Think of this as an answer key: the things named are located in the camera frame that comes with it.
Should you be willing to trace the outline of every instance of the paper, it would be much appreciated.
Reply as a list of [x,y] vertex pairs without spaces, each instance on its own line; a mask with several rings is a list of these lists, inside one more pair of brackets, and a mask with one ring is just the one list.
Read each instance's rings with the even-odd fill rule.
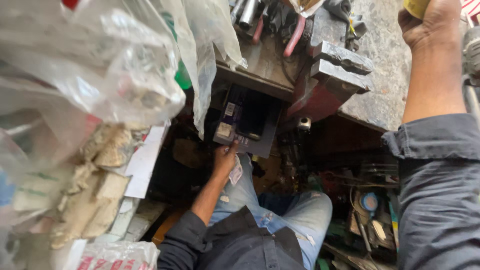
[[144,145],[133,153],[123,174],[132,177],[125,191],[125,196],[145,198],[156,158],[167,129],[168,126],[152,126],[150,133],[145,138]]

